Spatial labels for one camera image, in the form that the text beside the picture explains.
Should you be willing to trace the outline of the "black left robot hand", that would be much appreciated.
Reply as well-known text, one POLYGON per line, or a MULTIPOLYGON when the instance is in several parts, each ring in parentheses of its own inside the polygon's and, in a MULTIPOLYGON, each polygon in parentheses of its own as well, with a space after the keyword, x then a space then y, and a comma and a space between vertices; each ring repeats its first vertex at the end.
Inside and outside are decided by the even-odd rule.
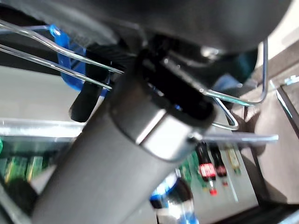
POLYGON ((276 135, 209 134, 213 100, 252 102, 213 85, 255 68, 258 45, 279 25, 289 0, 3 0, 55 24, 95 58, 2 21, 95 76, 7 46, 1 51, 85 82, 71 110, 87 124, 58 164, 30 216, 16 223, 121 224, 203 141, 265 144, 276 135))

